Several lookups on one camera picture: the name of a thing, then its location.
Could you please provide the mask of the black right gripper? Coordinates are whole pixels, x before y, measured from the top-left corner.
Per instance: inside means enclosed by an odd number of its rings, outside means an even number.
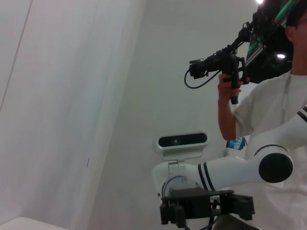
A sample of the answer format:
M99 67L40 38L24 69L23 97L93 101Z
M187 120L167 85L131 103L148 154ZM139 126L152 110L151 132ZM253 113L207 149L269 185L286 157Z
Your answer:
M255 214L252 196L233 194L233 190L209 191L203 188L172 189L161 198L161 224L169 222L178 228L186 228L186 219L236 214L243 220L252 220ZM214 210L211 198L220 196L220 210Z

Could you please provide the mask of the person's bare hand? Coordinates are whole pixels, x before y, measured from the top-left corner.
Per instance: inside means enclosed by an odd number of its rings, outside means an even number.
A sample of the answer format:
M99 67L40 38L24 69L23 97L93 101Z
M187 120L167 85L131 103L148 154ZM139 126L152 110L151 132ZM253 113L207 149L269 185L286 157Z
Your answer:
M231 85L231 75L220 74L219 75L219 84L218 84L218 103L227 104L232 97L238 97L241 93L240 88L232 88Z

